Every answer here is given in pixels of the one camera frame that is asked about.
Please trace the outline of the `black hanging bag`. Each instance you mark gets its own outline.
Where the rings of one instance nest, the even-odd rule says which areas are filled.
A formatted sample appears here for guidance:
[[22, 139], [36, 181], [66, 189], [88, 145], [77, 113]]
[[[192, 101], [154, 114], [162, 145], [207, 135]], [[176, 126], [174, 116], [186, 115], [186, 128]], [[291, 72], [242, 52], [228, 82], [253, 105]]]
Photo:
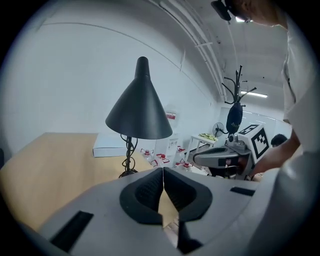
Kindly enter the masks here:
[[229, 110], [226, 120], [226, 130], [229, 134], [235, 134], [241, 125], [243, 118], [243, 106], [236, 102]]

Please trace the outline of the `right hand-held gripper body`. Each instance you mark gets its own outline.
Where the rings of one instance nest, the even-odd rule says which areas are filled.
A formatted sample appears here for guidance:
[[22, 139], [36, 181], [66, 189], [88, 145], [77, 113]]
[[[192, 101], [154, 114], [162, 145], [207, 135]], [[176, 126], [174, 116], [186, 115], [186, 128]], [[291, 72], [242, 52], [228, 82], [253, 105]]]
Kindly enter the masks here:
[[255, 165], [269, 148], [264, 126], [251, 124], [230, 134], [224, 145], [194, 154], [193, 162], [207, 167], [213, 177], [246, 180], [253, 175]]

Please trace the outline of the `group of clear water jugs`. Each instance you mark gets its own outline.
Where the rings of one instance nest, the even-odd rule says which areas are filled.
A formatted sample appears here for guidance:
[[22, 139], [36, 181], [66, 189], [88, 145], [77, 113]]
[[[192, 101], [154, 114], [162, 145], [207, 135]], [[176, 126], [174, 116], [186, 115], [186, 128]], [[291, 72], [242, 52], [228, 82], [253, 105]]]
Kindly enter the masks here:
[[186, 172], [197, 171], [190, 162], [185, 160], [185, 149], [180, 146], [177, 147], [173, 155], [166, 155], [164, 153], [154, 154], [153, 150], [141, 149], [142, 156], [149, 164], [155, 167], [178, 169]]

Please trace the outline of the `white water dispenser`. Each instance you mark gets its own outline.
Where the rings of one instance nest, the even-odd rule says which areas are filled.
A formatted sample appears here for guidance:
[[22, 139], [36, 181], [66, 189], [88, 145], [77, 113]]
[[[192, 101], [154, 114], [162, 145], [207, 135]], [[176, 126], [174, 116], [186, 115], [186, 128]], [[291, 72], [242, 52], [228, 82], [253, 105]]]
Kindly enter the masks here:
[[169, 160], [169, 164], [173, 163], [175, 154], [179, 144], [180, 133], [174, 132], [170, 137], [158, 139], [155, 142], [154, 154], [157, 156], [159, 154], [165, 155]]

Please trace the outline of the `person's right forearm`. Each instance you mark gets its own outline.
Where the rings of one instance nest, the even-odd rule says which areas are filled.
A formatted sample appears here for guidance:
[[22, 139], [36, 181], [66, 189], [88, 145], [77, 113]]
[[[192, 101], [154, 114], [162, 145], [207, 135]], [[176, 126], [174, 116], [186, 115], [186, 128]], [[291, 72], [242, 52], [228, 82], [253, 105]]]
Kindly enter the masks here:
[[303, 148], [295, 131], [292, 130], [288, 140], [277, 147], [273, 147], [255, 165], [252, 175], [264, 173], [271, 169], [280, 168], [292, 156], [298, 156]]

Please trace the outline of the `black coat rack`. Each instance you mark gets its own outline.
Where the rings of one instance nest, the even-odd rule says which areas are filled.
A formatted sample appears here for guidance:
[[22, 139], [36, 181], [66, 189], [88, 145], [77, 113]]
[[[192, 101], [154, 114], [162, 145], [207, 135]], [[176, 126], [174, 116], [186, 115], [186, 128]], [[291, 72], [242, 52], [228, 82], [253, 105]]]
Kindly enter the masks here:
[[[233, 101], [232, 102], [227, 102], [225, 101], [224, 103], [225, 104], [228, 104], [228, 105], [231, 105], [231, 107], [236, 103], [236, 102], [240, 102], [241, 104], [241, 99], [244, 97], [244, 96], [240, 96], [240, 84], [241, 83], [247, 83], [248, 81], [247, 80], [242, 80], [240, 81], [240, 78], [241, 78], [241, 75], [242, 75], [242, 65], [239, 66], [239, 70], [236, 70], [235, 71], [235, 80], [229, 78], [229, 77], [224, 77], [225, 80], [229, 80], [229, 81], [232, 81], [233, 82], [233, 85], [234, 85], [234, 92], [232, 92], [224, 83], [222, 83], [222, 85], [231, 93], [231, 96], [233, 98]], [[254, 87], [252, 88], [251, 90], [249, 90], [248, 92], [253, 92], [255, 91], [257, 88]]]

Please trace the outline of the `small desk fan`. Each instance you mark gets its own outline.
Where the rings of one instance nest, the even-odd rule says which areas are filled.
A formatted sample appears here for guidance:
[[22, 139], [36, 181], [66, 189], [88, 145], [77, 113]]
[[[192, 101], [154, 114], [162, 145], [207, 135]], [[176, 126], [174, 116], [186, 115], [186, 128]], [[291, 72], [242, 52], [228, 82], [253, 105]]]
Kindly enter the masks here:
[[228, 132], [225, 131], [225, 127], [221, 122], [217, 122], [212, 127], [212, 134], [214, 135], [214, 137], [218, 138], [222, 135], [227, 135]]

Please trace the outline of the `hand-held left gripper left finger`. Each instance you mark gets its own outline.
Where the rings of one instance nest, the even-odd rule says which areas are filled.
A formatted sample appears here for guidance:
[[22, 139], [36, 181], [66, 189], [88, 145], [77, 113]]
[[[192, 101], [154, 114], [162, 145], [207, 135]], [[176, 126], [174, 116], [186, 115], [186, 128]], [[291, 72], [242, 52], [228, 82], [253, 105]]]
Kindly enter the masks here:
[[120, 193], [119, 202], [123, 211], [137, 223], [162, 224], [159, 203], [163, 190], [163, 169], [157, 168], [127, 185]]

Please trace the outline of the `long ceiling light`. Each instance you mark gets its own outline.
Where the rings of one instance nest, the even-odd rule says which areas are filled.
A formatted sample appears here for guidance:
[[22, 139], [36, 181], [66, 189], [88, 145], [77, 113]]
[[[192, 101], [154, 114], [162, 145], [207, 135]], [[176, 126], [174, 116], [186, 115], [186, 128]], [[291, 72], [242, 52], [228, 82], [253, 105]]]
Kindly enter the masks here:
[[249, 95], [249, 96], [254, 96], [254, 97], [259, 97], [259, 98], [267, 98], [268, 95], [266, 94], [261, 94], [261, 93], [256, 93], [256, 92], [249, 92], [249, 91], [241, 91], [240, 94], [242, 96], [245, 96], [245, 95]]

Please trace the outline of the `white small table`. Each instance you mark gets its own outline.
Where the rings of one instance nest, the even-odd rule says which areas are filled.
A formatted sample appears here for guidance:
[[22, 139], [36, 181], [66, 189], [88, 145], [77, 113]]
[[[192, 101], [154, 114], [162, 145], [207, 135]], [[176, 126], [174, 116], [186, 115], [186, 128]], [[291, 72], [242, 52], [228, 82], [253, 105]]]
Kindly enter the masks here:
[[212, 148], [217, 141], [218, 139], [216, 137], [208, 139], [200, 135], [192, 135], [185, 153], [185, 160], [187, 161], [189, 159], [192, 150], [194, 150], [194, 154], [199, 153], [201, 144], [208, 145], [209, 148]]

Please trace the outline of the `white flat box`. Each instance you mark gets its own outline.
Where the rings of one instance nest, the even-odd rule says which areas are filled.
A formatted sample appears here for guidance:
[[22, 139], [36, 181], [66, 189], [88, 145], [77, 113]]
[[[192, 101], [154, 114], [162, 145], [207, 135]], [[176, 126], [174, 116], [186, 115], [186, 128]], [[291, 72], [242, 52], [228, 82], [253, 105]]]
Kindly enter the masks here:
[[127, 154], [125, 135], [119, 133], [99, 133], [92, 148], [95, 158], [125, 157]]

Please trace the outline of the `black desk lamp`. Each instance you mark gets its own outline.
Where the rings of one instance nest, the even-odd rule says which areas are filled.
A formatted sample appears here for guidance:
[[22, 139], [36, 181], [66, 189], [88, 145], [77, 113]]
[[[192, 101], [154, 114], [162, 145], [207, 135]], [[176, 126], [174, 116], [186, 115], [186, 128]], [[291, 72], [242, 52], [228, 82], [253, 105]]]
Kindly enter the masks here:
[[173, 130], [166, 116], [160, 98], [153, 86], [149, 60], [145, 56], [137, 59], [134, 79], [121, 94], [105, 124], [120, 134], [125, 142], [126, 155], [122, 162], [124, 172], [120, 178], [135, 174], [136, 162], [132, 157], [137, 143], [132, 139], [160, 140], [170, 137]]

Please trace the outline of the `large water barrel red label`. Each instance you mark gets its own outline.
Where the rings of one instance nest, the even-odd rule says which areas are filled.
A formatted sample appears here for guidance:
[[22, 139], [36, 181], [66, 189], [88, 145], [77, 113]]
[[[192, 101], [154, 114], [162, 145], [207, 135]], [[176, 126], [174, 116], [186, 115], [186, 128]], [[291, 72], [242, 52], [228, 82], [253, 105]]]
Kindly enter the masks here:
[[172, 128], [172, 131], [176, 132], [178, 130], [178, 126], [180, 122], [180, 115], [181, 115], [180, 108], [173, 103], [169, 103], [164, 107], [164, 111], [169, 121], [169, 124]]

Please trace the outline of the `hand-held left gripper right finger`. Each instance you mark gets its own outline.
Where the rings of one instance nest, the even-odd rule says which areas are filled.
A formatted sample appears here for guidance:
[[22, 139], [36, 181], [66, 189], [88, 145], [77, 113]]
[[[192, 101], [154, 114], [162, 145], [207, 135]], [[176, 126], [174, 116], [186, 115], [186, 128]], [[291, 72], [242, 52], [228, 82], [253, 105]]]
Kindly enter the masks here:
[[213, 195], [209, 188], [179, 172], [165, 167], [163, 169], [164, 190], [178, 211], [177, 248], [188, 254], [203, 244], [189, 235], [187, 222], [197, 221], [209, 209]]

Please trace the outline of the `person's white shirt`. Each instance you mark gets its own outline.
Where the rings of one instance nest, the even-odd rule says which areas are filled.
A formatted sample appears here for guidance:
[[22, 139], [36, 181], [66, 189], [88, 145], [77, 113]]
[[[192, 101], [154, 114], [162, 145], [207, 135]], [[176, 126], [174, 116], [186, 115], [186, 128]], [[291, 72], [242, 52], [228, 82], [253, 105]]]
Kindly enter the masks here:
[[283, 119], [295, 131], [302, 153], [266, 171], [277, 176], [248, 256], [302, 255], [315, 245], [312, 232], [320, 226], [320, 64], [297, 24], [285, 16]]

